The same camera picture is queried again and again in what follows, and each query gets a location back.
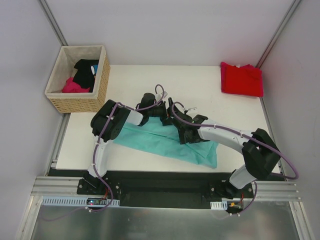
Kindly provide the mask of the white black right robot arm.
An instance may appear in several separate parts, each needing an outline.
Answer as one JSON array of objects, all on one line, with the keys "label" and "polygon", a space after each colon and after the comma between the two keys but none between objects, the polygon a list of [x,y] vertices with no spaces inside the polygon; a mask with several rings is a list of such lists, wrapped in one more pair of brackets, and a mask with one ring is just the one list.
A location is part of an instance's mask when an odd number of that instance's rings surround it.
[{"label": "white black right robot arm", "polygon": [[264,129],[242,131],[220,125],[204,115],[191,117],[187,115],[187,110],[182,112],[176,107],[179,102],[171,98],[168,101],[168,113],[177,128],[180,144],[216,142],[242,154],[244,165],[226,181],[225,192],[228,196],[237,197],[247,184],[265,180],[273,173],[281,158],[280,152]]}]

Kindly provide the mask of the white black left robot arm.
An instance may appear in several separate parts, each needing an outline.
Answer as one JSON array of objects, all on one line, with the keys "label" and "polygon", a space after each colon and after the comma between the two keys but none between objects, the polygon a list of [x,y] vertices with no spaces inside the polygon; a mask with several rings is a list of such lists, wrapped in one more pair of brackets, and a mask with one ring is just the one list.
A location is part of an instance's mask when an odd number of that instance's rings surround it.
[{"label": "white black left robot arm", "polygon": [[95,147],[92,162],[83,177],[90,191],[96,195],[105,191],[106,183],[101,178],[107,173],[107,147],[118,137],[126,123],[142,127],[151,117],[159,118],[164,126],[172,123],[170,110],[163,100],[166,96],[166,92],[147,92],[135,108],[110,99],[94,115],[90,126]]}]

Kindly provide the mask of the woven wicker basket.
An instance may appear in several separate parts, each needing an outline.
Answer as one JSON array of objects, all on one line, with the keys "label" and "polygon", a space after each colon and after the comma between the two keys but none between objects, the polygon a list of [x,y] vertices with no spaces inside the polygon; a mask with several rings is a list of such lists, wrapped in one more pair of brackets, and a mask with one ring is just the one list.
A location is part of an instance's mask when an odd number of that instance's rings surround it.
[{"label": "woven wicker basket", "polygon": [[[76,74],[74,65],[81,59],[98,60],[92,92],[63,93],[67,79]],[[44,94],[60,113],[95,113],[105,103],[110,70],[103,45],[62,46]]]}]

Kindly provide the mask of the teal t shirt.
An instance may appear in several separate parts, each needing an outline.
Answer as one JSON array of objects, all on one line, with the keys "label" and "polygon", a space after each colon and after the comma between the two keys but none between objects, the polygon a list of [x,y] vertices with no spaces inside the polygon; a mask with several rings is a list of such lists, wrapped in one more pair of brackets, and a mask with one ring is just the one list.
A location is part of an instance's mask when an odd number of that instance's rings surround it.
[{"label": "teal t shirt", "polygon": [[143,126],[126,123],[113,142],[131,149],[213,169],[218,166],[218,143],[205,141],[180,144],[177,128],[173,125],[162,125],[157,117],[149,118]]}]

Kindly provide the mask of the red t shirt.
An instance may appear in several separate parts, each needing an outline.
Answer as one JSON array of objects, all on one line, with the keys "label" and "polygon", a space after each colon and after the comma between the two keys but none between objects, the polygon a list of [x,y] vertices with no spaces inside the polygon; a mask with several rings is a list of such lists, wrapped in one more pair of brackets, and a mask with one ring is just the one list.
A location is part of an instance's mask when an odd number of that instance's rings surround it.
[{"label": "red t shirt", "polygon": [[263,97],[262,71],[250,64],[244,66],[220,63],[221,92],[225,94]]}]

